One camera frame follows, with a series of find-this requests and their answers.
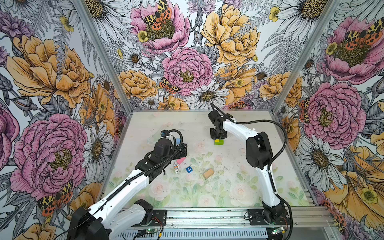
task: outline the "pink block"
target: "pink block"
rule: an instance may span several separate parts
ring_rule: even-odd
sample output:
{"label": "pink block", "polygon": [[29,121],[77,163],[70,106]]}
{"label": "pink block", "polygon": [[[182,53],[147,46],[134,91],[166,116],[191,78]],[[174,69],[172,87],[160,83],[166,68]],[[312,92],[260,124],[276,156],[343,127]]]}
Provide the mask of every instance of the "pink block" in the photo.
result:
{"label": "pink block", "polygon": [[176,162],[177,162],[177,164],[180,164],[180,163],[182,163],[185,159],[186,159],[185,157],[182,157],[182,158],[176,160]]}

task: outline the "blue block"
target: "blue block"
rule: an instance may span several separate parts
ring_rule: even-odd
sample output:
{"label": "blue block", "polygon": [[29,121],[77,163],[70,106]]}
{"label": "blue block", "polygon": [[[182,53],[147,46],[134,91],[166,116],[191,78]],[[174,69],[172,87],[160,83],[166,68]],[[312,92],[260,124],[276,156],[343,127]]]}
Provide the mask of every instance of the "blue block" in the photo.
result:
{"label": "blue block", "polygon": [[192,168],[190,166],[187,167],[186,170],[187,170],[188,173],[192,172]]}

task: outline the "floral tabletop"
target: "floral tabletop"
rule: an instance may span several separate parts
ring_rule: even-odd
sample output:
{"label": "floral tabletop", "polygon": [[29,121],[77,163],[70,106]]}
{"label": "floral tabletop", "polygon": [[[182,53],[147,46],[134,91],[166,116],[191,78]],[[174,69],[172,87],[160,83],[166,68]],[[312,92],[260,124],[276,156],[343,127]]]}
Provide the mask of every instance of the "floral tabletop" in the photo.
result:
{"label": "floral tabletop", "polygon": [[[134,112],[112,174],[106,182],[105,194],[120,184],[137,162],[153,150],[162,130],[178,129],[183,134],[183,142],[188,144],[188,156],[180,164],[179,173],[173,169],[174,160],[166,168],[166,175],[155,178],[129,205],[144,199],[154,207],[261,206],[262,186],[256,169],[250,167],[245,159],[245,145],[231,134],[224,140],[224,145],[214,145],[209,136],[212,124],[207,115],[206,111]],[[270,119],[268,112],[237,111],[234,115],[242,121]],[[248,127],[264,130],[273,152],[278,152],[282,142],[274,125],[258,123]],[[193,169],[189,174],[186,171],[188,166]],[[215,173],[205,179],[202,174],[210,168]],[[309,205],[285,152],[273,164],[273,173],[278,192],[290,205]]]}

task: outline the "wooden block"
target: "wooden block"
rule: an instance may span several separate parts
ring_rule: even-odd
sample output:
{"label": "wooden block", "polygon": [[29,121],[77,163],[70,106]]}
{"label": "wooden block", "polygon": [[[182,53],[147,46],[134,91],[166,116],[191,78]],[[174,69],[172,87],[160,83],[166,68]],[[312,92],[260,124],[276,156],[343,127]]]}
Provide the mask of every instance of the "wooden block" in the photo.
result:
{"label": "wooden block", "polygon": [[210,168],[208,171],[206,171],[203,176],[205,177],[205,179],[208,179],[210,176],[212,176],[215,172],[212,170],[212,168]]}

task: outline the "wall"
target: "wall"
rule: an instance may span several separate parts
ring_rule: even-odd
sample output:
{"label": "wall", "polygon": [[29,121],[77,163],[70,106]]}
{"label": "wall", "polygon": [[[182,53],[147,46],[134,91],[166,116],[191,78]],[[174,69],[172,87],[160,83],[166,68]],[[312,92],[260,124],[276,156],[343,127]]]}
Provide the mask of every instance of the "wall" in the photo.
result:
{"label": "wall", "polygon": [[70,1],[0,8],[0,238],[52,240],[97,200],[127,117]]}
{"label": "wall", "polygon": [[167,0],[163,23],[156,0],[112,2],[86,3],[134,108],[270,109],[327,0]]}
{"label": "wall", "polygon": [[383,1],[343,1],[344,17],[334,16],[303,65],[300,102],[287,97],[277,111],[343,239],[384,239],[383,12]]}

